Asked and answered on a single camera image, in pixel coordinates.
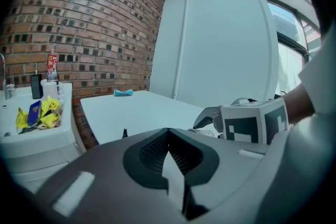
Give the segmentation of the person's right forearm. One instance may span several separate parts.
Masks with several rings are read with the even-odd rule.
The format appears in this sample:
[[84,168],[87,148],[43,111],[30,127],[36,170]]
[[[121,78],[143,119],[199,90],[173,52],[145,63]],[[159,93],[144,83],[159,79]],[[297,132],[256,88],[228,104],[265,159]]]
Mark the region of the person's right forearm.
[[286,105],[289,124],[296,124],[315,113],[313,104],[302,83],[283,95],[282,98]]

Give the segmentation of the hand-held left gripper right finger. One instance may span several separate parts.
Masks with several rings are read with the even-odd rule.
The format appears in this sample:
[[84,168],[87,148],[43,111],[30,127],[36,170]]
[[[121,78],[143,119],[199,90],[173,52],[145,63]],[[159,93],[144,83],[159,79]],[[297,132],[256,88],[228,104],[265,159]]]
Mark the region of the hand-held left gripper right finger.
[[182,213],[197,218],[218,207],[251,175],[268,147],[169,130],[169,152],[184,176]]

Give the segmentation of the dark blue snack packet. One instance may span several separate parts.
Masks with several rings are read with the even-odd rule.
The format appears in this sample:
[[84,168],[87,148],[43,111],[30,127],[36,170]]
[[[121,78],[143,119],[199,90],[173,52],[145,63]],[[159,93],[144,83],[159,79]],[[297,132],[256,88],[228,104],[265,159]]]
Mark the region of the dark blue snack packet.
[[29,107],[28,117],[27,117],[27,125],[29,127],[35,126],[40,120],[41,114],[41,101],[33,103]]

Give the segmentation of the white sink cabinet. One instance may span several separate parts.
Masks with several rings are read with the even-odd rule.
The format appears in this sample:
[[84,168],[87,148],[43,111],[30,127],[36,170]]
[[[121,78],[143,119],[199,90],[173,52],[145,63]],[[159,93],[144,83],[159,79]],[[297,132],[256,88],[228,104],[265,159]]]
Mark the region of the white sink cabinet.
[[72,85],[64,85],[60,102],[60,125],[54,129],[19,134],[18,109],[27,112],[32,99],[30,87],[16,88],[5,99],[0,90],[0,154],[14,181],[33,194],[54,173],[86,152],[72,112]]

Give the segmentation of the red label bottle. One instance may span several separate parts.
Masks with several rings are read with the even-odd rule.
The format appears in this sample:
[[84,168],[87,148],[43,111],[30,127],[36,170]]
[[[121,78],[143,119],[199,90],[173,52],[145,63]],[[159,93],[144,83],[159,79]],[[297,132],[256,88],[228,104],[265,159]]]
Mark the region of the red label bottle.
[[51,50],[47,57],[47,81],[57,81],[57,54],[55,48]]

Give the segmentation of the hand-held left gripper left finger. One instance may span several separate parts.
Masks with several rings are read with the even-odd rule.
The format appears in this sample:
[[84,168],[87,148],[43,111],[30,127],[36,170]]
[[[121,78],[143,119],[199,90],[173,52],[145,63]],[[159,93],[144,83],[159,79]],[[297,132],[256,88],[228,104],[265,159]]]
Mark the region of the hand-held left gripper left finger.
[[165,189],[145,188],[123,167],[132,145],[157,130],[96,146],[53,174],[36,199],[60,224],[185,224]]

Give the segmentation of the pile of yellow snack packets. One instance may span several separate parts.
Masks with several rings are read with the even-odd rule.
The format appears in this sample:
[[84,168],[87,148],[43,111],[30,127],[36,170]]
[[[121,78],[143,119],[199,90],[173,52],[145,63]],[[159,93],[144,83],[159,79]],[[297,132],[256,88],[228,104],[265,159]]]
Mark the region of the pile of yellow snack packets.
[[62,104],[59,100],[48,97],[46,101],[41,101],[41,114],[39,122],[29,127],[27,125],[28,112],[18,108],[16,117],[16,130],[18,134],[28,133],[34,130],[53,129],[60,125],[62,114]]

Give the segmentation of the black framed window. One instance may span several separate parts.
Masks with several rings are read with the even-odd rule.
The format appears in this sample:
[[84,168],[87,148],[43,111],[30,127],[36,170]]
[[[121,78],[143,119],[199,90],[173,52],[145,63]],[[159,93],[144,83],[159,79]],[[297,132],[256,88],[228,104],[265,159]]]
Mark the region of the black framed window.
[[298,86],[298,74],[321,47],[321,35],[317,24],[295,8],[278,0],[267,2],[278,38],[279,75],[275,96],[279,97]]

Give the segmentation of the white mug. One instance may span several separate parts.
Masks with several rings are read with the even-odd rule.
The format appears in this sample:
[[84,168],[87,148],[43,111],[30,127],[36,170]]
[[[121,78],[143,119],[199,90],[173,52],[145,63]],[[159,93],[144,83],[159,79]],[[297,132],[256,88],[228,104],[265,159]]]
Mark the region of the white mug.
[[60,95],[64,93],[64,84],[59,81],[42,80],[40,84],[43,89],[42,101],[46,101],[48,97],[59,100]]

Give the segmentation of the blue bow-shaped object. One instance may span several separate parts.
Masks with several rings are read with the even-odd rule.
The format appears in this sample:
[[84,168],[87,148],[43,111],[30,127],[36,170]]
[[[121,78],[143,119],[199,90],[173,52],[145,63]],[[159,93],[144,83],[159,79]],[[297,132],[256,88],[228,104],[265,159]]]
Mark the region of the blue bow-shaped object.
[[128,89],[128,90],[125,90],[125,91],[121,91],[121,90],[118,90],[118,89],[114,89],[113,95],[115,97],[132,96],[133,95],[133,90]]

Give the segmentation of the black soap dispenser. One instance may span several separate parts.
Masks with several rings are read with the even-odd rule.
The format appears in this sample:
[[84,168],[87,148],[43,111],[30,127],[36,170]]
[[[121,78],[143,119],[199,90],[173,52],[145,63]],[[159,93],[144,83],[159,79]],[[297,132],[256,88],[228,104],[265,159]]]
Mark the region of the black soap dispenser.
[[30,86],[33,99],[41,99],[43,97],[43,87],[41,85],[42,76],[38,73],[37,64],[35,64],[34,74],[30,76]]

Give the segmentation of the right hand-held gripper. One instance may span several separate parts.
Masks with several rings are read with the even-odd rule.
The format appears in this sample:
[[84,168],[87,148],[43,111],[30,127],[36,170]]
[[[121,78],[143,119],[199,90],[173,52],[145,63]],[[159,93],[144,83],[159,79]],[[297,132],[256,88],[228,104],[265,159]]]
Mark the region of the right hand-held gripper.
[[196,118],[193,129],[213,124],[227,140],[271,144],[274,136],[289,127],[283,98],[205,108]]

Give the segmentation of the chrome faucet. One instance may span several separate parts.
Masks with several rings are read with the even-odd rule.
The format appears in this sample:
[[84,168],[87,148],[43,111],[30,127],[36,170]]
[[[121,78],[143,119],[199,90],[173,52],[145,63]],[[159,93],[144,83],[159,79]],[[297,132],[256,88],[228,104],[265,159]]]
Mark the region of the chrome faucet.
[[5,56],[2,52],[0,52],[0,57],[1,57],[2,62],[3,62],[3,71],[4,71],[3,82],[2,82],[4,98],[5,98],[5,100],[9,100],[10,98],[12,98],[14,96],[15,85],[13,83],[10,83],[10,84],[7,83],[6,60],[5,60]]

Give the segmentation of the white wall conduit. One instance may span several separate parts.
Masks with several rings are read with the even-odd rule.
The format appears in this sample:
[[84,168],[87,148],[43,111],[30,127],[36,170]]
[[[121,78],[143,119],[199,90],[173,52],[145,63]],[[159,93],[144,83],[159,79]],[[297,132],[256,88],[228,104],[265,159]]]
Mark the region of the white wall conduit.
[[180,49],[178,53],[178,62],[177,62],[177,70],[175,76],[174,90],[173,90],[173,99],[176,100],[178,96],[178,90],[180,85],[181,73],[182,73],[182,63],[184,57],[184,48],[186,42],[186,34],[187,34],[187,24],[188,24],[188,14],[189,14],[190,0],[185,0],[184,7],[184,15],[183,15],[183,23],[182,23],[182,32],[180,39]]

